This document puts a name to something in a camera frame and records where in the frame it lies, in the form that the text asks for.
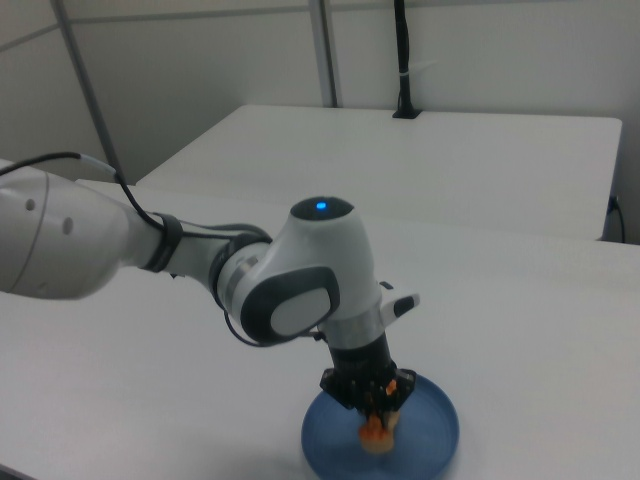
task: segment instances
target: black cable clip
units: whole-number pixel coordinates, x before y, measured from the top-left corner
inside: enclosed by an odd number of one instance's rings
[[[176,251],[180,240],[182,240],[183,230],[182,224],[173,215],[166,215],[164,213],[154,213],[154,215],[159,216],[162,219],[162,223],[164,223],[162,239],[151,260],[149,260],[149,263],[140,268],[158,273],[164,270],[169,264],[173,252]]]

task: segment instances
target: white table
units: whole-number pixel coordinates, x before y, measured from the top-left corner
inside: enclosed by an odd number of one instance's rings
[[[619,120],[391,113],[241,107],[138,185],[279,205],[337,195],[377,216],[602,235]]]
[[[288,213],[134,191],[148,209],[273,233]],[[637,247],[364,221],[378,277],[422,295],[387,334],[398,365],[457,408],[448,480],[637,480]],[[313,478],[300,427],[323,344],[251,349],[194,281],[135,269],[80,302],[0,304],[0,465],[38,480]]]

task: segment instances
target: black cable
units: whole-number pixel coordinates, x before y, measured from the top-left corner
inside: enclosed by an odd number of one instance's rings
[[[620,218],[620,241],[621,243],[627,243],[627,234],[624,228],[624,216],[622,215],[622,208],[620,208],[620,202],[617,196],[609,197],[609,204],[607,205],[607,215],[614,210],[618,211],[618,217]]]
[[[0,177],[6,175],[7,173],[11,173],[15,170],[24,167],[30,167],[31,165],[36,165],[38,163],[48,162],[49,160],[59,160],[63,158],[75,158],[80,160],[80,154],[76,152],[55,152],[55,153],[47,153],[46,155],[40,155],[39,157],[29,158],[27,160],[21,160],[19,162],[14,163],[13,165],[9,165],[8,167],[4,167],[0,169]]]
[[[622,209],[620,208],[620,205],[618,205],[618,208],[616,210],[618,210],[618,215],[620,216],[620,231],[622,233],[621,240],[622,240],[622,243],[627,243],[627,235],[624,229],[624,217],[622,216]]]

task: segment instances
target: food item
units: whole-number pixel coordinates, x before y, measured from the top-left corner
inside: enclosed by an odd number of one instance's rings
[[[398,424],[400,412],[389,412],[386,415],[387,428],[383,428],[380,418],[372,413],[367,423],[358,430],[360,444],[368,453],[380,454],[393,450],[393,430]]]

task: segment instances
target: black band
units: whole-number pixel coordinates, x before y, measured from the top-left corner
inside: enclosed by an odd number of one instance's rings
[[[220,297],[218,297],[217,288],[220,272],[222,271],[224,264],[227,263],[227,260],[229,260],[234,253],[253,243],[271,243],[271,237],[268,235],[259,235],[257,233],[241,233],[230,240],[227,246],[222,249],[218,255],[216,255],[216,258],[214,258],[211,263],[211,268],[209,269],[209,290],[211,291],[211,295],[213,295],[213,299],[223,310],[225,310],[225,308],[224,305],[222,305]]]
[[[176,251],[180,240],[182,240],[182,224],[172,215],[166,215],[164,213],[155,213],[154,215],[159,216],[164,223],[162,239],[151,260],[149,260],[149,263],[140,268],[158,273],[164,270],[169,264],[173,252]]]

